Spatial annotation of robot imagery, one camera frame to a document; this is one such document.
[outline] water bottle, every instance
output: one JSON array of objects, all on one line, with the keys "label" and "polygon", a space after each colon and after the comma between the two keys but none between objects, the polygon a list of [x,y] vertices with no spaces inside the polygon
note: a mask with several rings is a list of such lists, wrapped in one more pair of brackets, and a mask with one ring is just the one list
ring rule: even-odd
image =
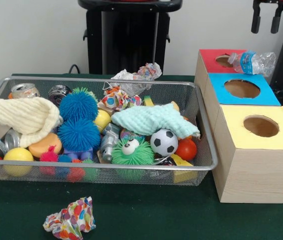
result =
[{"label": "water bottle", "polygon": [[228,62],[238,73],[262,74],[264,77],[269,77],[275,69],[276,55],[274,52],[257,54],[254,51],[232,53]]}]

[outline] wire mesh basket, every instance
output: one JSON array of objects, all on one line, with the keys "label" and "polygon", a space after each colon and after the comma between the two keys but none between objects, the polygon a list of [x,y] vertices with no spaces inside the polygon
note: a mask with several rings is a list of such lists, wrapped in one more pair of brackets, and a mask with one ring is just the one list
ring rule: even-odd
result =
[{"label": "wire mesh basket", "polygon": [[7,99],[11,88],[21,83],[35,84],[44,98],[48,98],[51,87],[65,85],[71,89],[88,88],[101,99],[104,96],[102,88],[105,82],[147,84],[150,88],[143,91],[140,97],[151,96],[157,105],[175,101],[180,113],[197,125],[201,132],[200,139],[193,138],[197,145],[197,155],[190,162],[193,166],[101,164],[97,155],[91,164],[0,160],[0,180],[198,186],[207,172],[215,168],[218,163],[216,148],[202,94],[193,83],[12,76],[0,81],[0,99]]}]

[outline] green spiky ball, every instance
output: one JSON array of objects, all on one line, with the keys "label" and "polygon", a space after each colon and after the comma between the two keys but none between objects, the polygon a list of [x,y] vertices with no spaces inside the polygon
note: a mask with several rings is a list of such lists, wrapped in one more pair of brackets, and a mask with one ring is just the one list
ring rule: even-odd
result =
[{"label": "green spiky ball", "polygon": [[[86,159],[82,163],[83,164],[94,164],[94,162],[91,159]],[[95,181],[100,174],[99,168],[85,167],[84,170],[85,170],[85,176],[83,177],[83,179],[85,180],[85,182]]]},{"label": "green spiky ball", "polygon": [[96,95],[92,91],[88,91],[87,87],[76,87],[75,89],[72,90],[72,92],[73,93],[84,92],[85,94],[92,96],[95,99],[96,103],[98,104],[98,99]]},{"label": "green spiky ball", "polygon": [[[128,142],[128,139],[122,139],[112,149],[112,163],[121,165],[151,165],[154,162],[154,152],[151,145],[142,140],[139,147],[130,155],[123,154],[122,147]],[[129,181],[138,181],[145,174],[143,169],[116,169],[117,174]]]}]

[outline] blue bottle label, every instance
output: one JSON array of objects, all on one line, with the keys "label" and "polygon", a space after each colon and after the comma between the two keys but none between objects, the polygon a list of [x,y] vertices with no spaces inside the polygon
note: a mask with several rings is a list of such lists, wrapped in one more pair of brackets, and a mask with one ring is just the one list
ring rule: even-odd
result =
[{"label": "blue bottle label", "polygon": [[241,55],[240,66],[245,74],[253,74],[252,57],[255,54],[254,51],[246,51]]}]

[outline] stacked boxes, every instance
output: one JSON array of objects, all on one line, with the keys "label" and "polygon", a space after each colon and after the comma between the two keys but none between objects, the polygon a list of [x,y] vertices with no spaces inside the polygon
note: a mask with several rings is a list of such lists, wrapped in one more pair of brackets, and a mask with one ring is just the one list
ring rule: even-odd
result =
[{"label": "stacked boxes", "polygon": [[202,49],[195,73],[218,149],[218,196],[223,203],[283,203],[283,107],[263,76],[218,63],[241,52]]}]

